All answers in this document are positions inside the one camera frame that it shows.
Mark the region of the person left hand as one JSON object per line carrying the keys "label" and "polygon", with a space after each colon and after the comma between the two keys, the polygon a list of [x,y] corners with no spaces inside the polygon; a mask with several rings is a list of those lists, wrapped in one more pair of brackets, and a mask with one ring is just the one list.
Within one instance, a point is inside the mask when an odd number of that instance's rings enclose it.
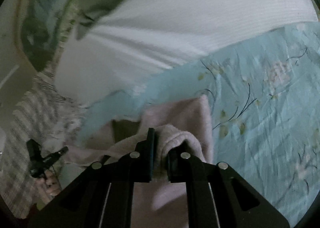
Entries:
{"label": "person left hand", "polygon": [[62,191],[57,176],[50,170],[46,170],[43,177],[36,179],[35,184],[39,196],[45,205]]}

